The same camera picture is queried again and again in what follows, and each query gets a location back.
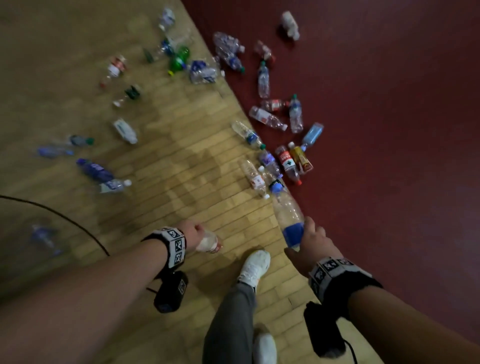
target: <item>forearm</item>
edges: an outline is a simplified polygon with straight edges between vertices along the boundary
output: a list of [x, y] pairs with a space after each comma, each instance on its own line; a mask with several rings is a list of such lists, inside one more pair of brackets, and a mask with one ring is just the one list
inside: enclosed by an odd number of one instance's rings
[[480, 358], [477, 345], [378, 287], [353, 293], [348, 313], [385, 363], [473, 363]]
[[165, 245], [146, 241], [10, 303], [0, 312], [0, 357], [16, 363], [84, 362], [166, 261]]

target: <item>red floor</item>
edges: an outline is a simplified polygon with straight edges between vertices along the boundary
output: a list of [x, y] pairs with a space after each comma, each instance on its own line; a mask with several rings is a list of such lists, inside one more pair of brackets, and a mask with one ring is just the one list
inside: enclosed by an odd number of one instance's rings
[[[227, 80], [259, 103], [261, 39], [277, 62], [273, 97], [297, 93], [314, 171], [291, 187], [303, 212], [391, 292], [480, 343], [480, 11], [475, 1], [184, 0], [212, 33], [247, 47]], [[276, 34], [292, 11], [300, 40]], [[256, 124], [273, 150], [293, 138]]]

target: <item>gray pants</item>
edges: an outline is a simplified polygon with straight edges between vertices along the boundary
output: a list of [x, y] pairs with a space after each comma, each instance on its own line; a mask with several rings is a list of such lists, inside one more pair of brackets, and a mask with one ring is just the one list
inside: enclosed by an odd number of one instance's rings
[[237, 283], [230, 289], [205, 337], [204, 364], [252, 364], [255, 306], [252, 287]]

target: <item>person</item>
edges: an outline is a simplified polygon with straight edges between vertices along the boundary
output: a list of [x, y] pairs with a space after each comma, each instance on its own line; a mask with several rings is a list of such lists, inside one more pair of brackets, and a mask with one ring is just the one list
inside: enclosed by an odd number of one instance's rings
[[[165, 239], [167, 233], [172, 240]], [[203, 235], [201, 225], [183, 221], [175, 228], [155, 231], [129, 251], [72, 270], [4, 305], [0, 310], [2, 361], [88, 362], [158, 272], [175, 268], [187, 252], [198, 246]], [[385, 363], [479, 360], [479, 346], [435, 323], [382, 289], [376, 281], [369, 280], [367, 274], [356, 270], [356, 266], [343, 257], [325, 230], [316, 228], [311, 218], [305, 219], [300, 250], [287, 248], [285, 254], [302, 275], [310, 277], [312, 289], [324, 306], [334, 315], [347, 315]], [[255, 290], [269, 262], [270, 255], [261, 250], [246, 260], [205, 337], [205, 364], [251, 363], [252, 357], [263, 360], [256, 363], [276, 361], [271, 337], [263, 335], [253, 344]], [[340, 265], [350, 271], [339, 273]], [[324, 267], [330, 275], [320, 277], [318, 273]], [[364, 278], [354, 276], [357, 273]], [[325, 286], [327, 276], [332, 279], [322, 291], [315, 285]], [[314, 348], [318, 344], [314, 337], [312, 344]]]

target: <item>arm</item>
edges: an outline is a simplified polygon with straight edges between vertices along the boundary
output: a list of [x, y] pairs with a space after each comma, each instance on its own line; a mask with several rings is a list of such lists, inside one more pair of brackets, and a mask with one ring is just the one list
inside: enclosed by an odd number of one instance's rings
[[[188, 250], [195, 249], [201, 227], [188, 221], [177, 227]], [[10, 302], [0, 311], [0, 357], [10, 363], [89, 360], [165, 266], [167, 255], [162, 242], [147, 240]]]
[[[311, 218], [305, 219], [300, 250], [287, 248], [285, 254], [306, 277], [323, 258], [343, 258]], [[381, 288], [368, 286], [353, 292], [345, 305], [351, 322], [385, 363], [472, 363], [480, 358], [479, 346]]]

